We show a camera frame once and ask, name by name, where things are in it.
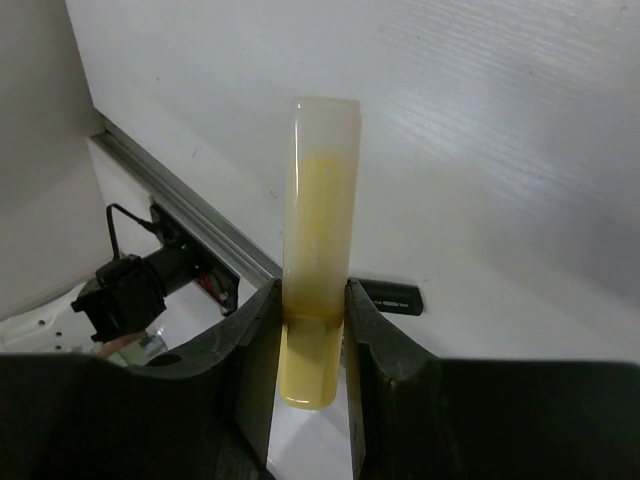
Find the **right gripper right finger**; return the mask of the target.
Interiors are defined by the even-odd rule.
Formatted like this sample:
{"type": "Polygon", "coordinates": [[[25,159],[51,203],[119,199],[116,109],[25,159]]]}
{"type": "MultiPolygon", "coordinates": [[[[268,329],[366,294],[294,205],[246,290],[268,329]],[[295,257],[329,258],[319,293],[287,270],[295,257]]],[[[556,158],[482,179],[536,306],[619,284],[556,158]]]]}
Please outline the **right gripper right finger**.
{"type": "Polygon", "coordinates": [[[639,368],[439,358],[345,289],[357,479],[635,479],[639,368]]]}

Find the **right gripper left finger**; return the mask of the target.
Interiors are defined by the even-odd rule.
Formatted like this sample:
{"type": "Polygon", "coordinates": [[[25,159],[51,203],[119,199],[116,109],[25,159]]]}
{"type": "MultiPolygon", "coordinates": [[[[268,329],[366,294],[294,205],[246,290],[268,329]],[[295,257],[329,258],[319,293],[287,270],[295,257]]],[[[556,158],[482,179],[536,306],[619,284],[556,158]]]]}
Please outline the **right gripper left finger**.
{"type": "Polygon", "coordinates": [[[1,358],[5,479],[266,479],[281,284],[144,366],[1,358]]]}

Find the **purple black highlighter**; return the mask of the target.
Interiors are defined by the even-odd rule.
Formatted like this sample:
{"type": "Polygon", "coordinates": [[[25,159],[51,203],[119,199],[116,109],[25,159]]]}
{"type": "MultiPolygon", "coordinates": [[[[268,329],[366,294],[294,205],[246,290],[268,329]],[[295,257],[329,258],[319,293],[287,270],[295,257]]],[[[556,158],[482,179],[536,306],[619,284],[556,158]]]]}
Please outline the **purple black highlighter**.
{"type": "Polygon", "coordinates": [[[380,312],[420,316],[425,311],[416,285],[370,279],[359,279],[359,283],[380,312]]]}

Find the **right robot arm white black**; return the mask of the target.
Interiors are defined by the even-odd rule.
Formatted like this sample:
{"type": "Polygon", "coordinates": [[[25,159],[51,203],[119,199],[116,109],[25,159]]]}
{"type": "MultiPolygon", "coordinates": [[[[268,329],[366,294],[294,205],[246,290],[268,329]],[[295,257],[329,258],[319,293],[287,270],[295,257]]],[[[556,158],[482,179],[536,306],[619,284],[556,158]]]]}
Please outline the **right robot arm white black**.
{"type": "MultiPolygon", "coordinates": [[[[143,366],[85,354],[1,358],[5,479],[267,479],[283,312],[271,280],[238,276],[162,207],[146,256],[116,256],[73,309],[97,341],[140,332],[196,282],[229,315],[143,366]]],[[[606,361],[439,358],[388,315],[417,287],[352,279],[346,373],[356,479],[635,479],[639,368],[606,361]]]]}

